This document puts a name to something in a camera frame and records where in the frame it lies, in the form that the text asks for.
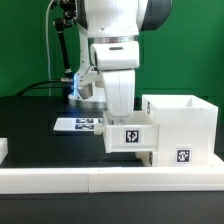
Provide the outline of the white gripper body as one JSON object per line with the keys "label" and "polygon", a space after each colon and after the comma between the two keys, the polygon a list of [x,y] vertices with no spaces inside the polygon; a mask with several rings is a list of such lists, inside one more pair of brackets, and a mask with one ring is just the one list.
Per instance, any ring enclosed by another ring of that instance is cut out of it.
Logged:
{"label": "white gripper body", "polygon": [[134,108],[135,71],[106,71],[102,78],[110,117],[130,118]]}

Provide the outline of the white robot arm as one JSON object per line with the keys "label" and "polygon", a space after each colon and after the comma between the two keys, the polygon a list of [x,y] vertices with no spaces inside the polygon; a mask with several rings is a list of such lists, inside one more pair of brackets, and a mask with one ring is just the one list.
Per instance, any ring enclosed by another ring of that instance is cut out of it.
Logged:
{"label": "white robot arm", "polygon": [[105,92],[110,117],[127,119],[133,113],[135,69],[140,64],[136,37],[165,23],[172,0],[74,1],[82,60],[76,73],[79,95],[92,98],[98,86]]}

